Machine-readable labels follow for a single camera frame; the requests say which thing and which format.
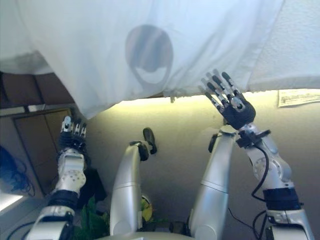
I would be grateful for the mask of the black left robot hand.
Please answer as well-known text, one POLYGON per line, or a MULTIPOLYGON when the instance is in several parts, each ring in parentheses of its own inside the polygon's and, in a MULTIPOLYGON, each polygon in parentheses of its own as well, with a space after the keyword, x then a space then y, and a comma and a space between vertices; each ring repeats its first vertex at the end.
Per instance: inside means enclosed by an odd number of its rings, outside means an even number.
POLYGON ((58 139, 60 149, 72 148, 83 152, 86 147, 87 124, 79 118, 75 122, 66 115, 61 123, 58 139))

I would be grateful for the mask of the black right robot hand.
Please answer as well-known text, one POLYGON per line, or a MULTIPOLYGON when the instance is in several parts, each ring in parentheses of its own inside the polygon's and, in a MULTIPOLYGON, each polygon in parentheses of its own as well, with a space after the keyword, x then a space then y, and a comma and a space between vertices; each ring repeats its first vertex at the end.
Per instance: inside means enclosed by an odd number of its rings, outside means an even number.
POLYGON ((239 130, 254 122, 255 108, 226 72, 219 73, 215 69, 207 72, 200 81, 200 92, 234 129, 239 130))

